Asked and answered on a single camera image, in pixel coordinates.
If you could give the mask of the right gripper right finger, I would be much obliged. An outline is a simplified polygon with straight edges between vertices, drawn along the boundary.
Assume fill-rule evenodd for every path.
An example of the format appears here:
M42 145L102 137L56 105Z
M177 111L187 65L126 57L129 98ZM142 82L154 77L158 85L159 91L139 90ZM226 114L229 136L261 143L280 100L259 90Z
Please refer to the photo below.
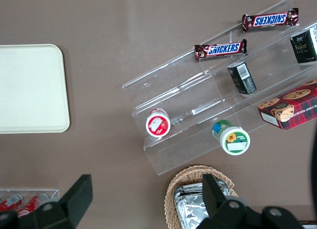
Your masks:
M301 223L288 210L268 206L261 213L237 197L225 197L212 175L203 175L203 201L209 217L199 229L300 229Z

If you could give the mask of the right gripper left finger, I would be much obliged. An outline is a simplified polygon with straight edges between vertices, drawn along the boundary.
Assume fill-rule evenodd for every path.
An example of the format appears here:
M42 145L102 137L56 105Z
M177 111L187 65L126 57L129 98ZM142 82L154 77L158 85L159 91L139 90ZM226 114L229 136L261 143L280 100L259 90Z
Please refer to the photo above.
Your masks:
M75 229L93 200L92 176L82 175L58 201L42 204L24 217L9 210L0 213L2 229Z

